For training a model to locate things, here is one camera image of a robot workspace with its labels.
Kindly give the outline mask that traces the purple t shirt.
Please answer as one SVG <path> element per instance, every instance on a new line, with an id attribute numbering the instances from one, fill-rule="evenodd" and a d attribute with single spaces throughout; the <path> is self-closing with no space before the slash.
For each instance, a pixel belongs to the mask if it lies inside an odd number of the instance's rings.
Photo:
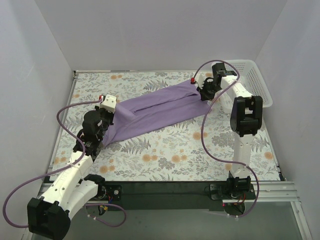
<path id="1" fill-rule="evenodd" d="M 209 105 L 194 85 L 184 81 L 116 104 L 113 125 L 103 145 L 128 140 L 204 115 Z"/>

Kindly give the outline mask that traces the white plastic basket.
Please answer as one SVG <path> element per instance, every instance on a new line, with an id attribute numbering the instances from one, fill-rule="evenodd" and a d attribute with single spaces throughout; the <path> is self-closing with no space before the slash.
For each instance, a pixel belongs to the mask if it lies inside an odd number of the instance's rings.
<path id="1" fill-rule="evenodd" d="M 263 108 L 268 108 L 272 106 L 272 97 L 261 75 L 261 72 L 254 61 L 249 59 L 234 59 L 226 60 L 226 62 L 230 63 L 238 70 L 240 74 L 240 79 L 238 81 L 248 92 L 250 92 L 253 96 L 262 97 Z M 224 93 L 219 98 L 223 111 L 226 114 L 231 113 L 234 102 L 234 100 L 229 97 L 228 93 L 229 91 Z"/>

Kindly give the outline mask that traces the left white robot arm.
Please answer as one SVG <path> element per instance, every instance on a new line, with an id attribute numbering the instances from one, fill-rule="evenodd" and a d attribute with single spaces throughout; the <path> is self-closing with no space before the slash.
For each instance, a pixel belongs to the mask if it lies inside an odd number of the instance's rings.
<path id="1" fill-rule="evenodd" d="M 27 204 L 30 232 L 62 240 L 72 218 L 85 203 L 91 198 L 101 200 L 106 196 L 106 187 L 100 183 L 104 178 L 85 176 L 85 173 L 104 146 L 103 138 L 113 124 L 114 113 L 114 110 L 96 107 L 84 115 L 67 168 L 39 198 L 32 198 Z"/>

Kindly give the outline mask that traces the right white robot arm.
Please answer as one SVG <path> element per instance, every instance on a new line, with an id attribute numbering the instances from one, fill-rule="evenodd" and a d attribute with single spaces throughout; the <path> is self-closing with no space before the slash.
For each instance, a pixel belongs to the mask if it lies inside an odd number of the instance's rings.
<path id="1" fill-rule="evenodd" d="M 193 77 L 202 101 L 215 102 L 222 94 L 232 100 L 230 128 L 234 133 L 234 154 L 230 161 L 228 178 L 209 186 L 213 200 L 244 201 L 253 194 L 250 168 L 251 150 L 255 135 L 262 126 L 263 99 L 253 95 L 239 82 L 240 73 L 235 67 L 227 70 L 225 61 L 211 61 L 212 76 Z"/>

